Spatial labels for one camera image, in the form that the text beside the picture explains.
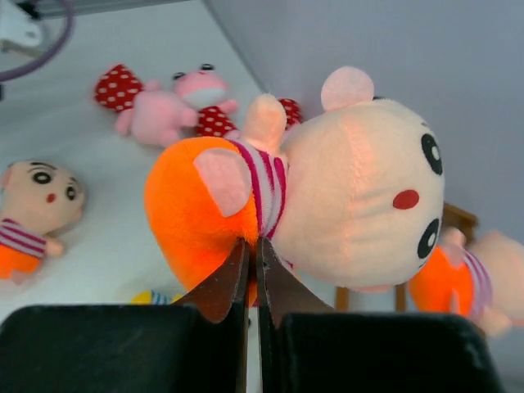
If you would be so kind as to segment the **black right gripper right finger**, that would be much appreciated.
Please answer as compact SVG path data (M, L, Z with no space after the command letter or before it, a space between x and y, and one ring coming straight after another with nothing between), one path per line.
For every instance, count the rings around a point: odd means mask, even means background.
M288 270L262 237L256 247L260 378L263 392L298 392L307 358L307 330L332 307Z

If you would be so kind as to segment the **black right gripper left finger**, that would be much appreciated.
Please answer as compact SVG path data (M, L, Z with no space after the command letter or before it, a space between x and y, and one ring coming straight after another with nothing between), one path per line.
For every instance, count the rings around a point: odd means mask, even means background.
M244 392L250 247L236 240L226 260L176 305L191 313L177 392Z

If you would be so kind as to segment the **yellow doll blue striped front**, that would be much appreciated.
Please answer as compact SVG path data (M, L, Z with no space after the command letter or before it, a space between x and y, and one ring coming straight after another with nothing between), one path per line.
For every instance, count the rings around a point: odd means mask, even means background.
M158 291L142 291L130 303L133 305L170 305L183 297L182 294L167 296Z

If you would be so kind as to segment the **pink pig doll front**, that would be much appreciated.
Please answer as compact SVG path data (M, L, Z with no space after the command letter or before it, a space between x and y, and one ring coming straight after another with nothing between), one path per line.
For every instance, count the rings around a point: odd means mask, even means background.
M143 83L123 64L110 68L97 81L93 98L117 114L115 130L146 145L168 147L197 124L198 114L177 94L152 80Z

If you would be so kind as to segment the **boy doll orange shorts front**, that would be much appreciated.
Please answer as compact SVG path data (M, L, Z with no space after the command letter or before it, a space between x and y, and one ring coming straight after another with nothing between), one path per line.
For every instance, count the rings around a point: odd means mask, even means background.
M2 173L1 192L1 279L21 284L64 253L52 234L81 218L86 188L64 167L20 160Z

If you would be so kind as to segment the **large boy doll orange shorts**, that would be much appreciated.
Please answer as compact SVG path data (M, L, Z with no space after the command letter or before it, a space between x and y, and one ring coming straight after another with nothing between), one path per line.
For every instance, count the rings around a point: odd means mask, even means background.
M448 228L408 289L419 311L460 315L488 336L521 328L523 245L500 232L467 244Z

